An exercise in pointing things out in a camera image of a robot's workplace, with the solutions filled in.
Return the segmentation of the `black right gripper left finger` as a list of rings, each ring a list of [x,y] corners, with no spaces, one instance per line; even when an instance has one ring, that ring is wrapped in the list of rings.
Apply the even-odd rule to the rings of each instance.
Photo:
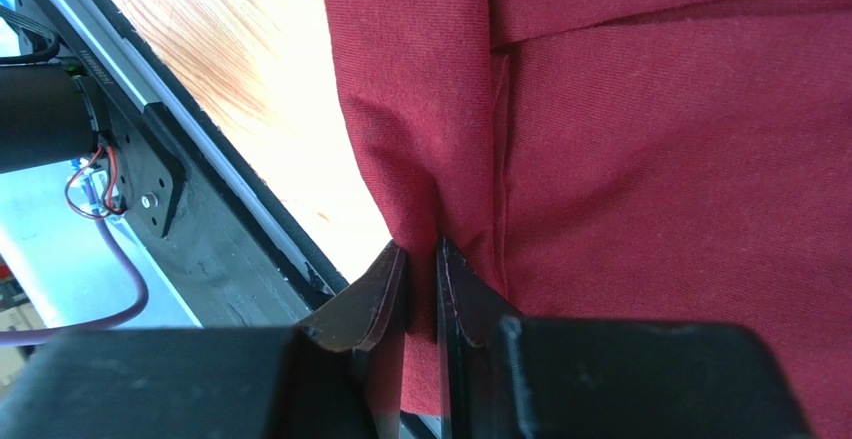
[[[395,438],[407,258],[395,244],[289,327],[91,331],[42,347],[5,438]]]

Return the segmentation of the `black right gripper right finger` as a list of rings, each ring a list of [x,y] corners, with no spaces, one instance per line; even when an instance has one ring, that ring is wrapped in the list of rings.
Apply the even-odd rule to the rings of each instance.
[[[525,315],[436,253],[446,438],[808,438],[768,347],[724,323]]]

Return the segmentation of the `dark red t shirt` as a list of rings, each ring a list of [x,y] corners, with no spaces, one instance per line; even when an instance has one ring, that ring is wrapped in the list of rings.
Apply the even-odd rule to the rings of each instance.
[[[530,315],[724,321],[851,434],[851,0],[325,0],[360,173],[411,261],[402,408],[440,411],[435,248]]]

